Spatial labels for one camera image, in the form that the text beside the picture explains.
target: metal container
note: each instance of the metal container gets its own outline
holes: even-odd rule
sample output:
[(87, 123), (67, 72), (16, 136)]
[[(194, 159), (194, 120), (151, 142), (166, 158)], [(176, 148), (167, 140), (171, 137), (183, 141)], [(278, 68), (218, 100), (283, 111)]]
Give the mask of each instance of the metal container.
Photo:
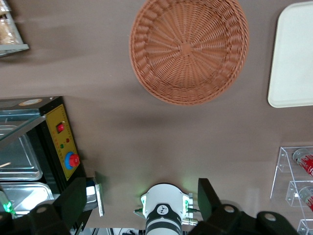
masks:
[[(16, 129), (15, 125), (1, 125), (0, 136)], [(0, 149), (1, 181), (35, 181), (42, 177), (36, 154), (26, 135), (22, 135)]]
[(10, 182), (0, 186), (11, 201), (16, 216), (28, 214), (39, 203), (54, 199), (50, 188), (43, 183)]

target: blue button base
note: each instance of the blue button base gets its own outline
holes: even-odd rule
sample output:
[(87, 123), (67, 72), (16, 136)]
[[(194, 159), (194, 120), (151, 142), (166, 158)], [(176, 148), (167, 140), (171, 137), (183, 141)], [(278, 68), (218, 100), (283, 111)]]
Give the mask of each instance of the blue button base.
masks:
[(68, 152), (67, 154), (66, 154), (66, 156), (65, 156), (65, 167), (68, 169), (68, 170), (72, 170), (73, 169), (73, 167), (72, 166), (70, 166), (70, 164), (69, 164), (69, 158), (71, 157), (71, 155), (72, 154), (74, 154), (73, 152)]

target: clear plastic stand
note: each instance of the clear plastic stand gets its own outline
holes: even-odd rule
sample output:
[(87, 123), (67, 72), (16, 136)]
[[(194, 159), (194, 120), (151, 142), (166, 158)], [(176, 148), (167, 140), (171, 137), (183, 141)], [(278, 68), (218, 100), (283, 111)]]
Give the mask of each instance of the clear plastic stand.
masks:
[(273, 211), (282, 214), (299, 234), (313, 235), (313, 212), (299, 197), (302, 188), (313, 187), (313, 177), (292, 159), (299, 148), (313, 152), (313, 146), (280, 148), (270, 198)]

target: green led light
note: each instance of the green led light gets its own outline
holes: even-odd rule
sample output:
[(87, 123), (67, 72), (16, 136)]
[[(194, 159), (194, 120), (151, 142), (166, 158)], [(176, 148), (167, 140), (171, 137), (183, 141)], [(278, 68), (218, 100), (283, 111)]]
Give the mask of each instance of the green led light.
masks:
[(3, 208), (6, 212), (9, 212), (9, 213), (14, 213), (14, 210), (13, 210), (13, 207), (12, 207), (12, 203), (11, 202), (8, 202), (7, 204), (4, 204), (3, 205)]

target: round woven basket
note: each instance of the round woven basket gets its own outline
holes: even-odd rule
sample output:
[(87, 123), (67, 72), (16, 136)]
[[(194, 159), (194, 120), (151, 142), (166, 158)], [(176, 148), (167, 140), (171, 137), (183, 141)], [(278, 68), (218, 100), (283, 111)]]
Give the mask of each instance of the round woven basket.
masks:
[(130, 37), (139, 82), (172, 104), (210, 101), (238, 76), (248, 48), (237, 0), (147, 0)]

